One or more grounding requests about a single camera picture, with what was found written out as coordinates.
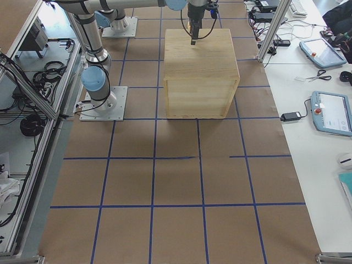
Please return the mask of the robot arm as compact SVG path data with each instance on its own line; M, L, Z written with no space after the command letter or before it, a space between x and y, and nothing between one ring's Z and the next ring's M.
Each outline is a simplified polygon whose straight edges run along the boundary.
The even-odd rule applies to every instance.
M74 32L81 37L80 44L85 47L88 68L82 73L82 83L90 95L92 110L105 112L116 105L109 83L111 58L104 49L96 14L109 23L123 19L126 8L165 7L174 11L188 8L191 44L199 39L199 30L206 10L211 9L211 1L57 1L59 6L74 17L77 24Z
M174 11L182 10L187 1L100 1L101 8L95 11L99 28L111 28L115 34L123 33L133 28L126 19L127 8L165 7Z

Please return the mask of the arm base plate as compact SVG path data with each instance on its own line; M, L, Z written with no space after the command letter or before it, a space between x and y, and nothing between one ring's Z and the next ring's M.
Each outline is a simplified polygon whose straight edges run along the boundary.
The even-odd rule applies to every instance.
M138 18L125 16L123 19L114 20L110 27L103 30L102 37L106 39L124 39L136 36Z
M107 122L107 121L123 121L125 105L127 101L127 86L111 86L111 94L107 101L102 102L91 101L84 104L82 112L80 112L80 121L82 122Z

